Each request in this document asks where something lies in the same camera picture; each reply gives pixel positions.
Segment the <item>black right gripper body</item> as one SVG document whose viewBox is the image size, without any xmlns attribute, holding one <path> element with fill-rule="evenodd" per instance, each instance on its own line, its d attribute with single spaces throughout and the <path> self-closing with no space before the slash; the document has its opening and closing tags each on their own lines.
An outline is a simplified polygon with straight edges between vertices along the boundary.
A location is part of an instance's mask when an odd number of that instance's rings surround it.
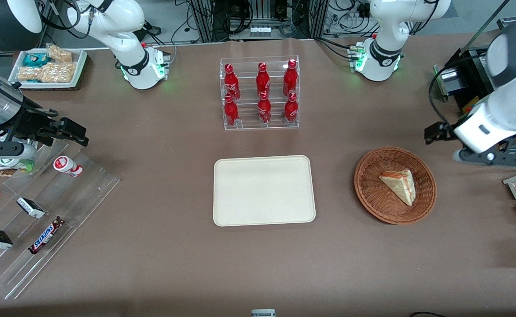
<svg viewBox="0 0 516 317">
<path fill-rule="evenodd" d="M 65 139 L 65 135 L 59 131 L 59 121 L 54 118 L 58 112 L 19 110 L 10 120 L 10 141 L 19 139 L 38 140 L 48 146 L 47 138 Z"/>
</svg>

